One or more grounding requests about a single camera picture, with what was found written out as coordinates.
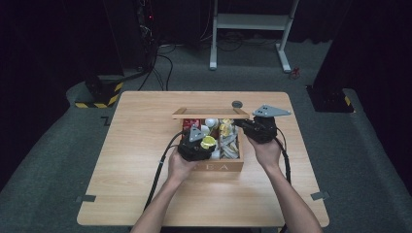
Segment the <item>cardboard box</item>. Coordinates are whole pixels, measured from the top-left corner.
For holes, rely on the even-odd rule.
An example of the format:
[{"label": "cardboard box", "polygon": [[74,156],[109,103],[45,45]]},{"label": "cardboard box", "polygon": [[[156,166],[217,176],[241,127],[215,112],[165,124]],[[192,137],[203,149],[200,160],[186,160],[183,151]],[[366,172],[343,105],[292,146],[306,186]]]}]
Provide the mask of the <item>cardboard box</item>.
[{"label": "cardboard box", "polygon": [[[217,118],[217,119],[235,119],[235,118],[249,118],[249,115],[240,109],[212,109],[212,108],[181,108],[177,110],[173,115],[173,118],[180,119],[182,124],[185,119],[205,119],[205,118]],[[243,130],[238,127],[238,136],[236,146],[239,150],[239,158],[220,158],[220,159],[207,159],[199,162],[194,171],[207,171],[207,172],[240,172],[244,163],[243,152]]]}]

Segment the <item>white metal frame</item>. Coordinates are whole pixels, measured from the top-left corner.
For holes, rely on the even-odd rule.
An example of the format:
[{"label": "white metal frame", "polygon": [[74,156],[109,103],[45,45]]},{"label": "white metal frame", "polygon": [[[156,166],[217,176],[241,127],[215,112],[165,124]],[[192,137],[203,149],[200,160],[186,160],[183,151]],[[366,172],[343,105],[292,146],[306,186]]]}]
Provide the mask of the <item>white metal frame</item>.
[{"label": "white metal frame", "polygon": [[219,14],[218,0],[215,0],[215,9],[213,17],[213,35],[212,47],[210,51],[210,69],[218,69],[218,51],[217,51],[217,34],[218,28],[232,29],[257,29],[257,30],[279,30],[284,31],[282,41],[276,44],[276,51],[282,63],[282,68],[285,73],[289,73],[292,69],[289,65],[285,54],[285,45],[291,31],[294,14],[296,12],[299,0],[292,0],[292,9],[286,16],[270,16],[270,15],[245,15],[245,14]]}]

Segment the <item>hand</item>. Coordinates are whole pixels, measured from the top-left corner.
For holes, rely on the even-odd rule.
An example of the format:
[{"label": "hand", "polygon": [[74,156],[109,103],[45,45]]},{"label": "hand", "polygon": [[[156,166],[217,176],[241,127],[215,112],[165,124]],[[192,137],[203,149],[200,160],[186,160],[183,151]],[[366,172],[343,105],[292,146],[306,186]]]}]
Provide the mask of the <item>hand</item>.
[{"label": "hand", "polygon": [[190,171],[197,165],[198,161],[184,160],[175,148],[169,157],[169,177],[168,180],[182,183],[188,178]]},{"label": "hand", "polygon": [[263,167],[264,170],[270,168],[279,169],[281,148],[275,140],[265,144],[259,144],[249,137],[248,140],[255,149],[257,162]]}]

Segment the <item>wooden table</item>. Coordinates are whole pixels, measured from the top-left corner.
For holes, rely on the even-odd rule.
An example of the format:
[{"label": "wooden table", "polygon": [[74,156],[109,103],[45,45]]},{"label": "wooden table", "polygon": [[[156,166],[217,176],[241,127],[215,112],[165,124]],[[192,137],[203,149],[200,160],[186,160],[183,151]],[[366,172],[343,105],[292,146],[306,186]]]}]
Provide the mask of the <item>wooden table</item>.
[{"label": "wooden table", "polygon": [[[121,95],[78,215],[81,225],[133,225],[142,214],[167,144],[182,126],[172,114],[181,107],[231,108],[239,100],[252,112],[267,104],[292,112],[277,116],[292,167],[292,185],[313,210],[321,226],[329,223],[324,201],[312,200],[319,187],[284,92],[126,91]],[[245,157],[241,172],[193,171],[174,196],[165,226],[282,226],[284,220],[269,179],[243,135]],[[159,190],[167,176],[163,166]]]}]

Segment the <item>gray carpet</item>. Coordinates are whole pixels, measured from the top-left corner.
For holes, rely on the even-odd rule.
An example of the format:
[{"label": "gray carpet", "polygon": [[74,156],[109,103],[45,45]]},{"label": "gray carpet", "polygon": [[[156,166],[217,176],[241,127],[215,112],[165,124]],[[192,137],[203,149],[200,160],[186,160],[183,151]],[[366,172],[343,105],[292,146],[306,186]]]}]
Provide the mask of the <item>gray carpet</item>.
[{"label": "gray carpet", "polygon": [[[260,42],[250,41],[235,51],[218,50],[216,71],[208,69],[209,50],[161,48],[159,53],[173,61],[168,89],[287,92],[320,189],[330,194],[325,200],[330,218],[325,232],[412,232],[411,197],[357,94],[344,90],[356,109],[353,114],[317,113],[312,107],[305,85],[313,83],[329,44],[287,43],[292,67],[300,68],[300,78],[290,80],[280,67],[274,44]],[[230,50],[236,44],[220,43],[220,47]],[[159,57],[155,68],[166,84],[169,61]],[[121,91],[136,90],[143,80],[127,81]],[[1,192],[0,232],[128,232],[127,226],[80,226],[76,221],[81,206],[76,198],[86,193],[109,128],[101,117],[111,118],[116,109],[116,105],[111,109],[74,107],[82,85],[67,91],[72,107],[27,154]],[[144,90],[161,90],[154,74]],[[202,228],[197,232],[223,231]]]}]

